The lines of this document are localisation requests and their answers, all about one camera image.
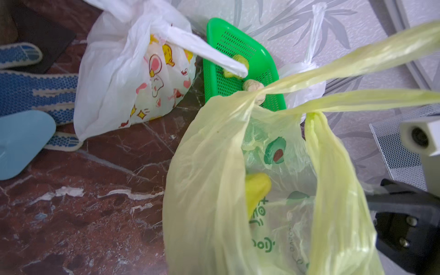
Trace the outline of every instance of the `green plastic basket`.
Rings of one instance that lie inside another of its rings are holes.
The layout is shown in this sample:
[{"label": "green plastic basket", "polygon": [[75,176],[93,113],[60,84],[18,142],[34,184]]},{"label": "green plastic basket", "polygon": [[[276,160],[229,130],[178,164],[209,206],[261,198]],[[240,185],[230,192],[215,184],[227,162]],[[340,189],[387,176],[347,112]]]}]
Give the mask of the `green plastic basket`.
[{"label": "green plastic basket", "polygon": [[[268,51],[250,36],[220,18],[212,18],[208,22],[206,36],[208,44],[220,52],[233,57],[242,55],[249,61],[249,74],[239,80],[235,77],[225,78],[223,68],[204,59],[203,73],[205,81],[205,101],[216,95],[228,96],[243,90],[243,82],[254,79],[269,85],[279,79],[275,63]],[[272,110],[284,110],[284,96],[266,95],[262,107]]]}]

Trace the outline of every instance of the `slipper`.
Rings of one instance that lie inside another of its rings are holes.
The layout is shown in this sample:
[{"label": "slipper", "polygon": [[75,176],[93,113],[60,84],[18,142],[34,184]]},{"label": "slipper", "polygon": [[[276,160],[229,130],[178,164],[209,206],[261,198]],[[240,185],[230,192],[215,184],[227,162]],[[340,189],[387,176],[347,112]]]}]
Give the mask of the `slipper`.
[{"label": "slipper", "polygon": [[43,53],[31,43],[0,46],[0,69],[37,64],[42,59]]},{"label": "slipper", "polygon": [[0,70],[0,116],[26,110],[50,114],[57,125],[73,122],[78,74],[31,74]]},{"label": "slipper", "polygon": [[75,134],[55,132],[44,148],[49,150],[72,152],[80,149],[82,144],[83,143]]}]

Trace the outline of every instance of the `dark red marble floor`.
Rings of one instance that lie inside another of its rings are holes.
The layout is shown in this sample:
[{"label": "dark red marble floor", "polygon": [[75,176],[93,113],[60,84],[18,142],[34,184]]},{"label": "dark red marble floor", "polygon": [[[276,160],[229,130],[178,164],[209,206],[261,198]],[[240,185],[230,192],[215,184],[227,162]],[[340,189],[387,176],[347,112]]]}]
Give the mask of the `dark red marble floor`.
[{"label": "dark red marble floor", "polygon": [[[77,73],[100,11],[81,0],[26,5],[77,33],[48,73]],[[165,117],[89,138],[76,152],[42,150],[0,181],[0,274],[166,274],[162,200],[172,156],[201,105],[203,74]],[[73,125],[58,128],[73,132]],[[32,202],[61,187],[83,196]],[[109,192],[130,191],[131,194]]]}]

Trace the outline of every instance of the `plastic bag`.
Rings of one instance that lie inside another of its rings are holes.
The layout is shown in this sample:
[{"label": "plastic bag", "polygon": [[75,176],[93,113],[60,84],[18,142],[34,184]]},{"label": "plastic bag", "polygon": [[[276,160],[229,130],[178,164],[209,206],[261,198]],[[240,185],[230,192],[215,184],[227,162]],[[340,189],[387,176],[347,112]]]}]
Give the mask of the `plastic bag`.
[{"label": "plastic bag", "polygon": [[[383,274],[365,195],[322,112],[438,103],[440,94],[358,90],[278,112],[255,106],[254,100],[385,70],[438,48],[440,22],[433,22],[257,92],[212,97],[188,127],[167,175],[163,229],[169,273]],[[303,113],[305,141],[298,127]],[[279,137],[285,140],[284,161],[267,164],[263,152]],[[272,180],[252,217],[260,226],[249,224],[246,210],[245,174],[252,168],[269,172]]]},{"label": "plastic bag", "polygon": [[246,67],[191,33],[162,0],[87,0],[104,12],[82,58],[73,123],[82,141],[169,113],[183,99],[200,55],[245,77]]},{"label": "plastic bag", "polygon": [[[319,33],[321,31],[321,25],[324,20],[324,14],[326,12],[327,4],[320,2],[312,6],[313,11],[313,25],[310,31],[309,45],[305,54],[303,62],[291,63],[284,65],[278,70],[279,78],[285,78],[296,73],[306,72],[312,69],[318,68],[318,66],[312,62],[313,53],[318,43]],[[326,90],[326,82],[322,81],[314,84],[305,89],[301,89],[294,93],[284,94],[284,100],[288,109],[299,106],[309,100],[320,98]],[[305,120],[305,114],[301,118],[301,123]]]}]

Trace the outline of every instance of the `yellow plastic bag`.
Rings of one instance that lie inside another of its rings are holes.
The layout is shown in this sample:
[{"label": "yellow plastic bag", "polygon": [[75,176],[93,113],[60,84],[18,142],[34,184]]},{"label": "yellow plastic bag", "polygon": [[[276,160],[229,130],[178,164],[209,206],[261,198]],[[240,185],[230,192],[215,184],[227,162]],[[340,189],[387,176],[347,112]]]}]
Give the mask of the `yellow plastic bag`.
[{"label": "yellow plastic bag", "polygon": [[[183,136],[167,175],[163,228],[169,273],[383,274],[364,192],[322,112],[439,103],[440,94],[360,90],[276,113],[255,106],[254,100],[259,94],[294,92],[335,77],[384,70],[438,48],[440,22],[433,22],[256,93],[211,98]],[[298,127],[303,113],[307,141]],[[284,149],[282,161],[279,154],[271,159],[279,148]],[[272,181],[251,221],[246,172],[264,172]]]}]

